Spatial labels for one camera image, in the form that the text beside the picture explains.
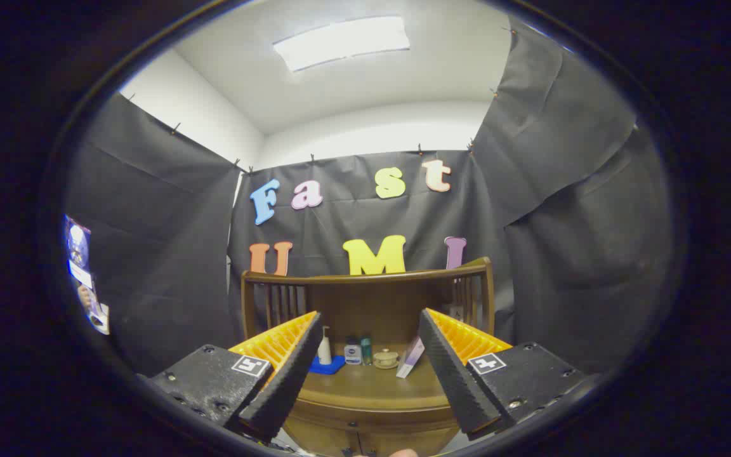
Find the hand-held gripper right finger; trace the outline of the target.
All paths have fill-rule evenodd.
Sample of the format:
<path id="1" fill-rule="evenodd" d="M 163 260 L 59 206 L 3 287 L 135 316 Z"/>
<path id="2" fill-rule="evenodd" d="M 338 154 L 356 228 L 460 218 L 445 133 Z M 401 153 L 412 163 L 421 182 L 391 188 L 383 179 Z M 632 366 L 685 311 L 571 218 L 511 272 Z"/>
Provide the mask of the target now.
<path id="1" fill-rule="evenodd" d="M 421 311 L 418 335 L 470 440 L 534 418 L 595 381 L 537 342 L 510 345 L 431 308 Z"/>

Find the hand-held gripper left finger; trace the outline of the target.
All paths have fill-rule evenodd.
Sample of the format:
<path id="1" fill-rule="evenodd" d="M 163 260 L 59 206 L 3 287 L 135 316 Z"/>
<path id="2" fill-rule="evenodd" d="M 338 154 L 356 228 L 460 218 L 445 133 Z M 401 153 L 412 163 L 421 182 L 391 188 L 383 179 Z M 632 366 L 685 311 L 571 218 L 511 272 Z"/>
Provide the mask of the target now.
<path id="1" fill-rule="evenodd" d="M 229 349 L 201 345 L 142 381 L 204 421 L 270 442 L 292 411 L 322 337 L 314 310 Z"/>

